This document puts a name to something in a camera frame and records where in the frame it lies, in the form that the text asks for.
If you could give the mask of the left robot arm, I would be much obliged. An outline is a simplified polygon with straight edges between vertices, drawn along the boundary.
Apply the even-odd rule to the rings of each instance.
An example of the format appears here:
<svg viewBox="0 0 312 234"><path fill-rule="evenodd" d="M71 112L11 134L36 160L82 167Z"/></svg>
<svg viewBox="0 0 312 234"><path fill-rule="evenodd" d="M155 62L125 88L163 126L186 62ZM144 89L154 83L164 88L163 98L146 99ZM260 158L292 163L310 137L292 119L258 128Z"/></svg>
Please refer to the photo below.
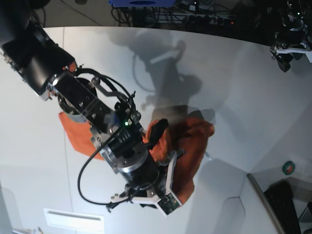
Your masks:
<svg viewBox="0 0 312 234"><path fill-rule="evenodd" d="M312 2L310 0L284 0L279 9L282 28L276 44L282 48L312 48Z"/></svg>

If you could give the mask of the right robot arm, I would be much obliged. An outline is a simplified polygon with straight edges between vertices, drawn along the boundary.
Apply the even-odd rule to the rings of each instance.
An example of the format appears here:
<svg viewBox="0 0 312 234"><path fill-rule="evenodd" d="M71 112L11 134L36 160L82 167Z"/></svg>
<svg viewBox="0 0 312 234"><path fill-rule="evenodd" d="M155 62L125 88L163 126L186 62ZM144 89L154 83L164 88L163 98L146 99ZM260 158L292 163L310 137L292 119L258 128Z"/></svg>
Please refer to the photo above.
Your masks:
<svg viewBox="0 0 312 234"><path fill-rule="evenodd" d="M65 113L82 116L98 134L109 134L107 139L97 138L96 153L133 191L162 193L163 173L150 155L161 133L144 143L133 95L119 92L120 84L110 77L77 67L32 18L28 1L1 1L0 47L6 62L37 95L56 95Z"/></svg>

